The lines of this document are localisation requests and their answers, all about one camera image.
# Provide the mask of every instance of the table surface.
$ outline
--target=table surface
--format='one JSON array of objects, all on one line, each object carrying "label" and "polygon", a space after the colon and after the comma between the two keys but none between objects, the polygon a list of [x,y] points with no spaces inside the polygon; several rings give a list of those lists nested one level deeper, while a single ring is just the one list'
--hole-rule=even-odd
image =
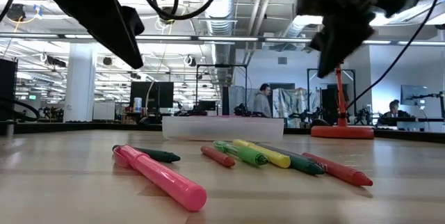
[{"label": "table surface", "polygon": [[[137,172],[115,167],[111,147],[167,150],[167,164],[202,185],[187,212]],[[367,174],[372,187],[329,175],[237,161],[224,168],[200,152],[206,141],[166,141],[161,132],[69,131],[0,138],[1,223],[445,223],[445,145],[288,135],[275,147],[310,152]]]}]

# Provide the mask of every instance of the white plastic bin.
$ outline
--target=white plastic bin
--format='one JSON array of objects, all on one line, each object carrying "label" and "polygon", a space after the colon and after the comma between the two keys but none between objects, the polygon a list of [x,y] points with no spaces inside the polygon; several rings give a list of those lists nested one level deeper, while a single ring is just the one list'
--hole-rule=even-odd
[{"label": "white plastic bin", "polygon": [[162,119],[162,133],[170,140],[278,141],[283,139],[283,119],[166,116]]}]

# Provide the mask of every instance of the yellow marker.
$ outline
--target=yellow marker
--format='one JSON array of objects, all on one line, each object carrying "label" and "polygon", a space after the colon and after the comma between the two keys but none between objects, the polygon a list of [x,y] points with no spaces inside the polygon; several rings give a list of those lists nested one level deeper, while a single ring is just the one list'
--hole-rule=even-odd
[{"label": "yellow marker", "polygon": [[280,154],[274,151],[270,151],[269,149],[266,149],[264,147],[260,147],[255,145],[254,143],[243,141],[243,140],[234,140],[234,145],[237,145],[239,147],[250,147],[260,153],[262,153],[269,161],[280,168],[288,168],[291,165],[291,158],[289,158],[287,155]]}]

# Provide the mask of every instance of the man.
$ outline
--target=man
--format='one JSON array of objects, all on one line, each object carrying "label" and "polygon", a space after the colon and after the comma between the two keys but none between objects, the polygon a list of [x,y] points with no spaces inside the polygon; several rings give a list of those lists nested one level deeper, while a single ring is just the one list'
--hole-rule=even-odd
[{"label": "man", "polygon": [[268,95],[270,95],[270,86],[268,84],[261,85],[253,101],[253,111],[263,113],[267,118],[271,118],[272,112],[270,111]]},{"label": "man", "polygon": [[390,118],[410,118],[412,117],[409,113],[398,110],[398,103],[399,101],[395,99],[391,103],[389,103],[389,112],[386,112],[380,119],[378,119],[378,122],[383,125],[390,125],[391,119]]}]

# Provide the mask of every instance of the pink highlighter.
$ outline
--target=pink highlighter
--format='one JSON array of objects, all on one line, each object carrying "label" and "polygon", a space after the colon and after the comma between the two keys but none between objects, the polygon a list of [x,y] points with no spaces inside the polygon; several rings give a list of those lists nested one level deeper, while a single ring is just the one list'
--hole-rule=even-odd
[{"label": "pink highlighter", "polygon": [[165,167],[130,145],[123,145],[114,149],[116,162],[120,166],[128,166],[146,176],[173,199],[189,211],[199,211],[207,200],[206,190],[184,176]]}]

